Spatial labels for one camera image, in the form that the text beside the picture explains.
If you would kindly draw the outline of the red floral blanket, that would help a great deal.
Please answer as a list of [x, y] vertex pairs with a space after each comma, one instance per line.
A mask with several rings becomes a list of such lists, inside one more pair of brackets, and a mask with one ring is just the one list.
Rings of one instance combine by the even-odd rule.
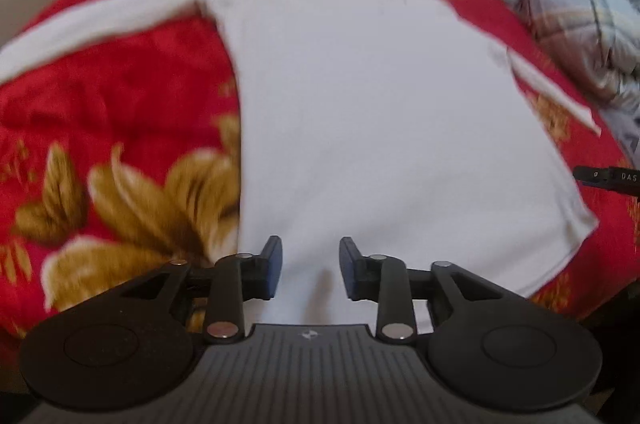
[[[58, 0], [51, 14], [85, 2]], [[446, 0], [558, 84], [578, 89], [498, 0]], [[219, 36], [198, 18], [113, 40], [29, 72], [1, 88], [1, 335], [16, 340], [46, 316], [39, 273], [50, 248], [14, 229], [17, 210], [47, 229], [39, 202], [48, 178], [84, 179], [115, 144], [163, 180], [184, 152], [218, 147], [217, 118], [239, 110]]]

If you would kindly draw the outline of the plaid quilt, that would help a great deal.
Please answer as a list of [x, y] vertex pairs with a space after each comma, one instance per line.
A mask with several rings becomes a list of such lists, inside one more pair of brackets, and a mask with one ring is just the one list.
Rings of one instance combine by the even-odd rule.
[[639, 0], [504, 0], [639, 165]]

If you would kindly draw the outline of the white shirt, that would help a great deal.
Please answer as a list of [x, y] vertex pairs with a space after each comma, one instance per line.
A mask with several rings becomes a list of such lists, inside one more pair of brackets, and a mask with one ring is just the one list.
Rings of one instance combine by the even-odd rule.
[[449, 260], [521, 295], [597, 228], [514, 78], [546, 79], [442, 0], [92, 0], [1, 51], [4, 80], [185, 12], [211, 20], [240, 93], [240, 247], [280, 236], [255, 322], [371, 322], [336, 249]]

